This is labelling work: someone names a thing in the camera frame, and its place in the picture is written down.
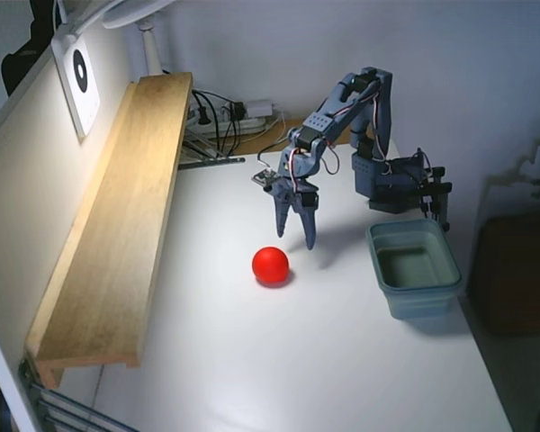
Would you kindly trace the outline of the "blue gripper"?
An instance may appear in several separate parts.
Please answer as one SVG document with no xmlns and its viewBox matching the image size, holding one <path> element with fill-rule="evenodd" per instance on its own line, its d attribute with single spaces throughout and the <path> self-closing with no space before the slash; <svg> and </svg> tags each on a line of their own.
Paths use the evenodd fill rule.
<svg viewBox="0 0 540 432">
<path fill-rule="evenodd" d="M 274 199 L 276 232 L 279 238 L 284 235 L 285 224 L 290 209 L 300 216 L 307 249 L 313 249 L 316 241 L 315 213 L 319 208 L 319 188 L 308 178 L 320 171 L 320 160 L 326 149 L 324 139 L 315 139 L 310 149 L 305 150 L 291 142 L 282 152 L 278 167 L 279 179 L 264 191 Z"/>
</svg>

